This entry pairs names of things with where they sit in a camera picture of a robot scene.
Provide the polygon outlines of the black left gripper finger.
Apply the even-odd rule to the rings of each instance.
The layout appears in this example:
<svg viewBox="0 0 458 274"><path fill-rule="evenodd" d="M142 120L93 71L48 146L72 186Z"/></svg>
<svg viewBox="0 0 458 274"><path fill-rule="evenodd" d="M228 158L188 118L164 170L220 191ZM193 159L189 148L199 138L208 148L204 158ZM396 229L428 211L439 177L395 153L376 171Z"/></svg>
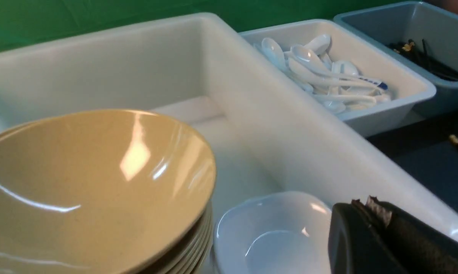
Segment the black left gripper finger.
<svg viewBox="0 0 458 274"><path fill-rule="evenodd" d="M458 242L396 205L369 196L332 207L332 274L458 274Z"/></svg>

